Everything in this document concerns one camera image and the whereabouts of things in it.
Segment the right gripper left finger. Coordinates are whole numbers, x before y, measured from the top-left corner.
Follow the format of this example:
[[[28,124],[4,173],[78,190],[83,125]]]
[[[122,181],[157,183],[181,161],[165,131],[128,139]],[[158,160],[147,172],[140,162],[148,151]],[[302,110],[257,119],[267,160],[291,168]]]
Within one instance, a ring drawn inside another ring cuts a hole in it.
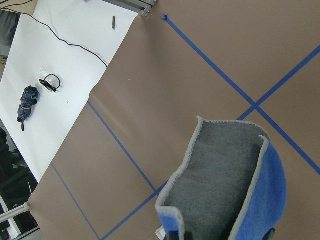
[[[179,240],[178,231],[170,231],[167,233],[167,240]]]

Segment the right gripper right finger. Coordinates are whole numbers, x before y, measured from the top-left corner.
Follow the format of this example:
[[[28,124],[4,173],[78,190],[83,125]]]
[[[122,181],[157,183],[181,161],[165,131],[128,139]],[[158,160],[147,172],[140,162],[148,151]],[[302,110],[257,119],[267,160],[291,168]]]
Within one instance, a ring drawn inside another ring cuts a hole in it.
[[[273,240],[275,233],[276,233],[275,229],[270,229],[266,234],[266,240]]]

